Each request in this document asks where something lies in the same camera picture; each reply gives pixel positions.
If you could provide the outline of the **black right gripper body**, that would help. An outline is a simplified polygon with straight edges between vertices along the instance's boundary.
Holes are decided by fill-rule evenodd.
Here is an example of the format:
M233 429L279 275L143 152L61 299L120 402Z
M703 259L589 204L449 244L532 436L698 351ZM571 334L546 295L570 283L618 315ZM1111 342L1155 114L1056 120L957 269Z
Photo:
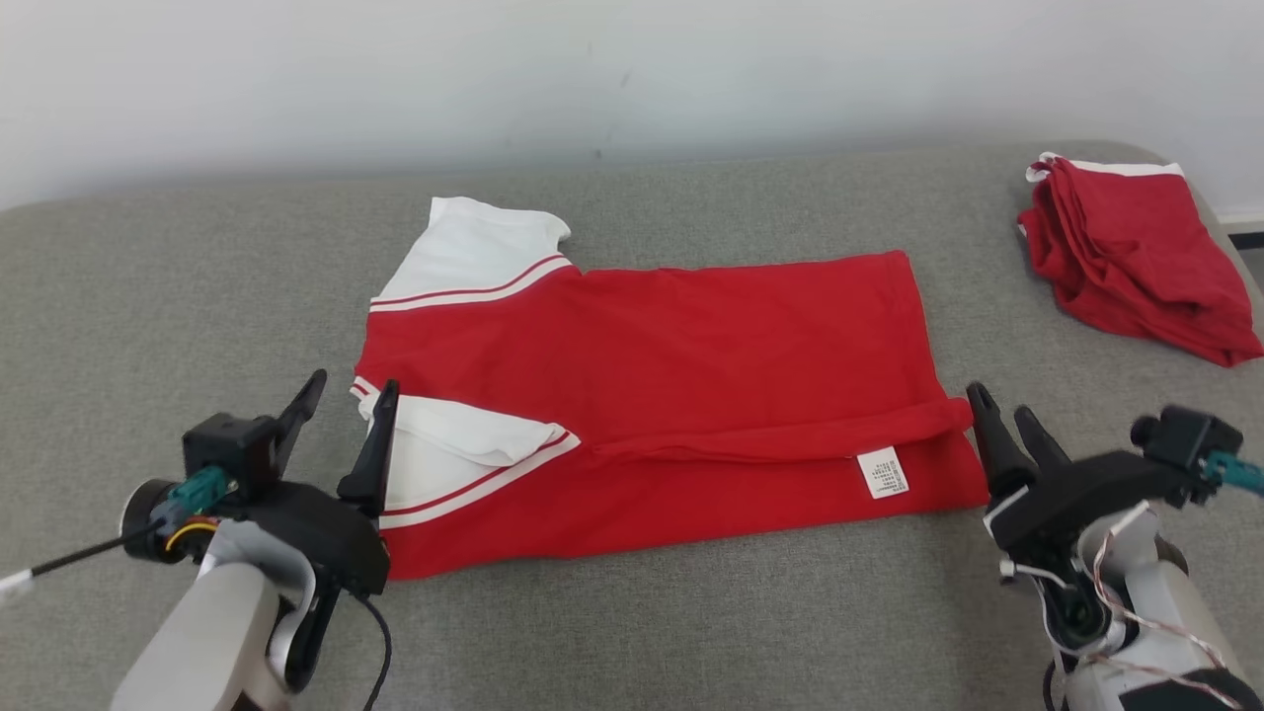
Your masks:
M1106 450L1039 479L994 512L987 530L1007 554L1036 555L1071 547L1091 522L1143 500L1179 498L1186 472L1131 450Z

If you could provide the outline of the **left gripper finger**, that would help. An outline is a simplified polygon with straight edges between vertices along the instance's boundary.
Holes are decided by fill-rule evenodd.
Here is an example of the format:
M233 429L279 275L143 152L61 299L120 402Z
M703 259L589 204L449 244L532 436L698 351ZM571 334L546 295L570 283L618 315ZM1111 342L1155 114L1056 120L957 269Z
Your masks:
M300 388L293 400L289 400L289 404L276 416L276 423L278 423L278 436L276 436L276 448L273 448L276 471L284 471L287 468L289 454L295 449L300 431L316 412L326 383L326 369L313 369L311 377Z
M399 382L387 381L375 396L365 442L351 467L336 486L343 504L349 504L367 517L380 517L386 510L393 436L399 404Z

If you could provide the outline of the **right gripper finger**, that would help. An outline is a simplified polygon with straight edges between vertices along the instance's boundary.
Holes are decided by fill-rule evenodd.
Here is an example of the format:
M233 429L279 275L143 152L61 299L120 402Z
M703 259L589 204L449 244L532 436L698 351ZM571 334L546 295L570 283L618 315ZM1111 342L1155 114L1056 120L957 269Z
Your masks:
M1071 458L1062 449L1060 443L1047 431L1047 428L1043 428L1028 405L1021 405L1014 411L1014 423L1028 455L1042 474L1052 474L1071 466Z
M966 395L975 414L975 442L991 498L1005 500L1035 483L1036 466L1007 431L1004 412L988 388L982 382L971 382Z

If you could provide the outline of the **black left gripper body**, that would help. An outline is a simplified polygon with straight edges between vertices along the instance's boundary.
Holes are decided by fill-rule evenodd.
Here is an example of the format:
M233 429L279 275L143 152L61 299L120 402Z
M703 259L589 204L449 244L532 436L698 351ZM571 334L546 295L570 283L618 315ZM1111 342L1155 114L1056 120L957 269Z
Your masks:
M375 522L349 504L308 483L281 482L254 504L236 509L239 520L298 550L324 567L353 595L383 595L391 571Z

